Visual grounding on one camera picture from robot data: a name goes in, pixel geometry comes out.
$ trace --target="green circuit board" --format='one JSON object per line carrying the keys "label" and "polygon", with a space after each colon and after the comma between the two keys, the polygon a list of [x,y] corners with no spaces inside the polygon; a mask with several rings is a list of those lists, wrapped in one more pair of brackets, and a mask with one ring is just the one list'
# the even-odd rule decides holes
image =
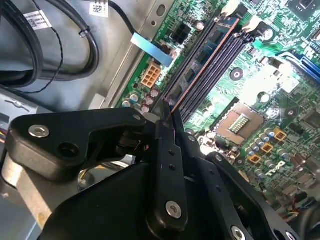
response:
{"label": "green circuit board", "polygon": [[[153,89],[156,88],[160,94],[164,91],[201,36],[194,22],[209,21],[216,10],[228,2],[174,2],[152,43],[158,46],[166,44],[174,49],[176,58],[170,67],[161,66],[161,75]],[[282,54],[290,53],[304,56],[320,67],[320,37],[315,36],[317,33],[320,35],[320,0],[311,3],[314,4],[312,9],[305,6],[297,12],[298,0],[242,0],[241,4],[247,8],[247,13],[239,24],[243,26],[253,16],[259,17],[269,26],[268,34],[241,51],[185,123],[185,129],[195,132],[196,137],[206,136],[208,132],[219,137],[229,150],[219,149],[212,139],[207,147],[212,147],[213,151],[220,150],[228,157],[233,156],[230,162],[245,174],[245,178],[258,191],[263,192],[263,188],[272,190],[272,196],[266,198],[275,209],[289,206],[295,194],[307,192],[320,181],[320,84],[293,64],[285,64],[285,70],[279,70],[278,66],[271,64],[272,59],[285,60],[286,56]],[[185,23],[191,30],[183,44],[176,44],[171,36],[180,23]],[[135,94],[138,99],[131,101],[130,106],[141,111],[151,91],[151,88],[141,84],[150,61],[152,57],[145,54],[117,107],[123,106],[125,101],[130,102],[130,96]],[[237,81],[231,77],[234,69],[243,71],[242,78]],[[269,100],[260,101],[260,93],[268,95]],[[248,130],[250,134],[239,142],[235,141],[234,136],[220,134],[222,131],[219,131],[237,107],[246,107],[254,113],[252,119],[246,116],[245,111],[239,114],[243,117],[240,130],[248,126],[250,121],[261,121],[259,126]],[[230,132],[230,128],[224,129],[224,132]],[[267,129],[284,138],[270,136],[265,145],[268,146],[267,152],[260,148],[254,156],[250,156],[248,149]],[[267,161],[271,161],[275,167],[270,168]],[[257,170],[262,171],[263,177],[258,176]]]}

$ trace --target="black plastic bracket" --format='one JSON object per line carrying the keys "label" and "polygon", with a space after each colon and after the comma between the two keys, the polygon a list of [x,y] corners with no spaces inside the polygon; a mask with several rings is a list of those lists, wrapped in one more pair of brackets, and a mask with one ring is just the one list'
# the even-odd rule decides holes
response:
{"label": "black plastic bracket", "polygon": [[[6,139],[11,159],[51,181],[67,181],[90,157],[91,148],[103,142],[110,158],[125,131],[142,131],[145,118],[133,108],[26,115],[12,121]],[[45,126],[49,135],[29,133],[33,125]]]}

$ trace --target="ram slot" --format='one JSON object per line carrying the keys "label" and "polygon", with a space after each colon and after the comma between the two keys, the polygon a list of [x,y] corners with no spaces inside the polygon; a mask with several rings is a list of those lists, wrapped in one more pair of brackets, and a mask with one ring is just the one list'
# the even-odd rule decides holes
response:
{"label": "ram slot", "polygon": [[181,75],[186,71],[186,68],[190,65],[191,61],[194,59],[195,55],[198,53],[198,50],[202,47],[204,42],[207,40],[208,35],[211,33],[212,29],[217,24],[215,21],[216,17],[213,17],[208,25],[205,27],[203,33],[197,40],[195,46],[192,50],[187,54],[186,59],[184,60],[183,64],[178,68],[175,74],[172,76],[171,81],[168,83],[164,91],[159,95],[158,99],[162,100],[168,97],[169,93],[172,89],[178,84],[178,80],[180,79]]}
{"label": "ram slot", "polygon": [[194,58],[179,77],[171,94],[165,99],[173,106],[172,112],[181,105],[202,76],[208,73],[207,69],[210,67],[211,62],[228,38],[233,33],[239,32],[237,29],[241,27],[238,26],[239,21],[240,19],[236,17],[223,18],[212,29],[205,43],[197,50]]}
{"label": "ram slot", "polygon": [[202,76],[195,82],[179,105],[184,123],[202,104],[246,44],[253,42],[253,40],[254,38],[251,35],[242,31],[240,34],[231,35],[223,44],[208,67],[203,71]]}

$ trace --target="black mechanical arm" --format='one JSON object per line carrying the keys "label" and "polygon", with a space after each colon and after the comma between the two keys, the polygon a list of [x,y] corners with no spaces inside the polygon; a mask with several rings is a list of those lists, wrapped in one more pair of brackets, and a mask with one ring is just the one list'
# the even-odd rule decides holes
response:
{"label": "black mechanical arm", "polygon": [[[79,192],[78,175],[125,155],[135,164]],[[15,119],[2,196],[25,205],[41,240],[298,240],[225,157],[205,157],[180,112],[160,102]]]}

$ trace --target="black cable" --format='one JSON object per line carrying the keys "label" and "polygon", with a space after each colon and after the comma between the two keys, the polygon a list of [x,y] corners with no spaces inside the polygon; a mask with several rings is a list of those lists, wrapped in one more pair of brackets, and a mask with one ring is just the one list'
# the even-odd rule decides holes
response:
{"label": "black cable", "polygon": [[[80,36],[82,38],[87,38],[89,42],[90,47],[90,55],[87,61],[87,64],[85,67],[78,71],[78,72],[61,72],[59,71],[58,74],[56,74],[55,70],[42,70],[42,64],[43,64],[43,54],[42,54],[42,60],[41,62],[41,71],[39,71],[37,68],[35,68],[35,64],[33,64],[33,70],[26,70],[26,71],[3,71],[0,74],[0,84],[5,87],[26,87],[30,84],[32,84],[36,79],[43,79],[43,80],[49,80],[52,82],[52,79],[55,77],[55,81],[61,81],[61,82],[69,82],[72,80],[82,79],[90,76],[93,74],[98,65],[100,60],[100,52],[98,49],[97,42],[93,36],[93,34],[90,32],[90,27],[86,24],[86,22],[82,19],[82,17],[77,13],[77,11],[69,5],[64,0],[45,0],[48,3],[52,4],[56,8],[58,8],[60,11],[62,11],[64,14],[66,14],[79,28],[80,28]],[[16,17],[16,15],[11,14],[8,16],[10,17],[8,21],[11,25],[17,30],[19,35],[22,37],[24,42],[26,42],[26,45],[31,53],[35,52],[35,47],[29,46],[27,43],[37,43],[39,42],[37,35],[34,33],[33,29],[31,28],[29,22],[25,19],[23,14],[15,7],[15,11],[19,14],[19,17]],[[15,24],[15,21],[21,21],[23,20],[26,24]],[[36,39],[31,39],[32,36],[30,34],[28,35],[26,32],[27,30],[29,32],[34,33]]]}
{"label": "black cable", "polygon": [[26,87],[39,78],[44,62],[44,55],[40,41],[20,10],[10,1],[2,1],[2,15],[17,31],[27,46],[32,59],[33,70],[25,71],[0,71],[0,85],[5,87]]}
{"label": "black cable", "polygon": [[[36,8],[41,11],[41,8],[40,6],[37,4],[36,0],[32,0],[32,2],[34,3],[34,5],[36,6]],[[40,90],[38,91],[20,91],[20,90],[15,90],[15,91],[18,91],[19,93],[23,93],[23,94],[38,94],[38,93],[41,93],[42,91],[46,90],[47,87],[49,87],[49,85],[55,80],[55,78],[57,77],[62,65],[64,64],[64,48],[62,46],[62,42],[61,42],[61,38],[60,38],[60,35],[59,33],[57,32],[57,30],[54,28],[54,27],[51,27],[51,30],[55,33],[58,41],[59,41],[59,45],[60,45],[60,52],[61,52],[61,60],[60,60],[60,64],[57,68],[57,70],[55,71],[53,77],[51,78],[51,80]]]}
{"label": "black cable", "polygon": [[128,27],[129,31],[132,33],[132,35],[137,33],[134,26],[130,22],[130,20],[127,17],[127,15],[125,14],[125,12],[121,9],[121,7],[113,1],[108,1],[108,3],[109,3],[109,7],[113,8],[120,15],[120,17],[123,19],[124,23]]}

